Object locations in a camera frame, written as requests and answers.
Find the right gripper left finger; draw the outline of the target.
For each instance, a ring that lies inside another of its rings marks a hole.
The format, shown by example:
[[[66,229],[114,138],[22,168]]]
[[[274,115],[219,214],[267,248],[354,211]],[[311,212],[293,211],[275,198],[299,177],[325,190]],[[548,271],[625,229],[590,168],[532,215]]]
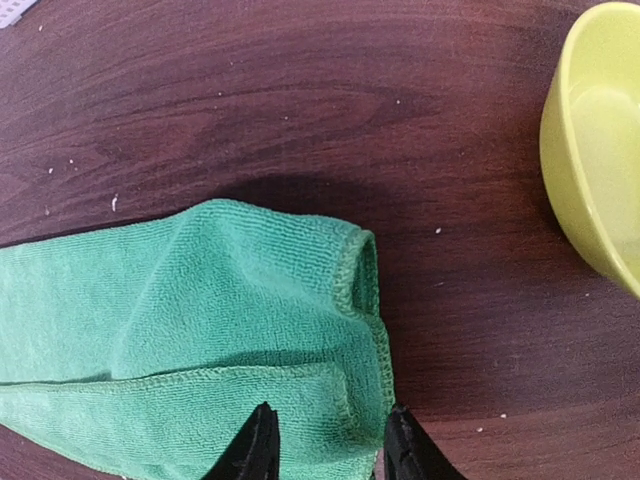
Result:
[[[280,431],[278,414],[259,404],[202,480],[278,480]]]

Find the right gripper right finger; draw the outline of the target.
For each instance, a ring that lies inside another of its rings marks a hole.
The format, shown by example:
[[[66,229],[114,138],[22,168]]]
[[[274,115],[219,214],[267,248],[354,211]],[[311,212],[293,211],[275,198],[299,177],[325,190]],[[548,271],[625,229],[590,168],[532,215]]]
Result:
[[[389,480],[466,480],[401,404],[393,406],[387,419],[383,453]]]

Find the green microfiber towel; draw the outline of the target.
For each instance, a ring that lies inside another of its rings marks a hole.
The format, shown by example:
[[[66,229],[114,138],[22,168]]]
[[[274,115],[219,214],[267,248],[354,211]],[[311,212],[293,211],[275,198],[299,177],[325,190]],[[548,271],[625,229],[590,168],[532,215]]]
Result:
[[[254,408],[284,479],[367,479],[394,401],[374,235],[211,200],[1,252],[1,422],[92,469],[198,479]]]

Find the white plastic mesh basket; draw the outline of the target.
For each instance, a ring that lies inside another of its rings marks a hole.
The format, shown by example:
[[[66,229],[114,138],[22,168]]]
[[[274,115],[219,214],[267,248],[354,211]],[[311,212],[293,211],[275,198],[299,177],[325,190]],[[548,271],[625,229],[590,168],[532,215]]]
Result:
[[[38,0],[0,0],[0,28],[14,25],[37,2]]]

